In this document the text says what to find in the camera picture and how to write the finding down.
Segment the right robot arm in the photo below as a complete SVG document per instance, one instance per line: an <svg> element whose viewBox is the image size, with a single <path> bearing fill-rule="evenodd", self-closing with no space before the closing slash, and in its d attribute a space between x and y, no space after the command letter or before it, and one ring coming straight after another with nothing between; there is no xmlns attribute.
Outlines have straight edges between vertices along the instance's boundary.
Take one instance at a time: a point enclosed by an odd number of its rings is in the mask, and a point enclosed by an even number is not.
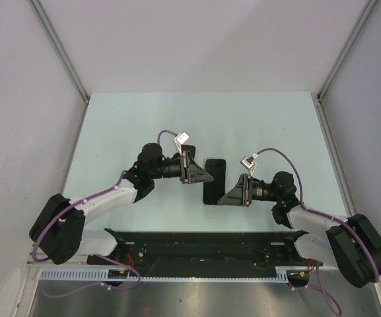
<svg viewBox="0 0 381 317"><path fill-rule="evenodd" d="M307 207L296 196L293 175L280 171L270 183L241 174L219 205L248 207L253 201L273 202L274 221L296 232L283 248L284 259L298 265L305 259L336 267L354 287L381 276L381 236L359 213L339 217Z"/></svg>

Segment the black smartphone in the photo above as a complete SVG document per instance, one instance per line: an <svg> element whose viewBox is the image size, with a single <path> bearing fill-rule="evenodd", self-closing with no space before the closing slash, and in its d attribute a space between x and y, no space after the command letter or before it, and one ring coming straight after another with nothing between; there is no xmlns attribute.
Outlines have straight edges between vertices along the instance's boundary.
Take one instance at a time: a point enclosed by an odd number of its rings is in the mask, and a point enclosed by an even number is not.
<svg viewBox="0 0 381 317"><path fill-rule="evenodd" d="M225 195L226 160L207 158L204 169L213 177L213 181L203 184L202 202L205 205L217 205L218 200Z"/></svg>

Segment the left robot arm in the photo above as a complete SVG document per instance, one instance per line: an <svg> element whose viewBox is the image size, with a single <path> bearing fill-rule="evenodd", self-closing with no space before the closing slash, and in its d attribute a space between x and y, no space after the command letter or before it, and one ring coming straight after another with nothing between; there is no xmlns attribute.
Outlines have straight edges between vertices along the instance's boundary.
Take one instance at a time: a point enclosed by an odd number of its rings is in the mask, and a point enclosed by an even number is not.
<svg viewBox="0 0 381 317"><path fill-rule="evenodd" d="M102 254L111 264L121 262L125 248L105 230L87 232L85 226L119 207L146 198L154 190L155 180L163 178L178 178L183 184L214 180L195 162L191 147L184 146L173 157L166 158L158 143L148 143L113 186L75 199L62 194L51 196L29 232L34 243L32 259L59 265L83 252Z"/></svg>

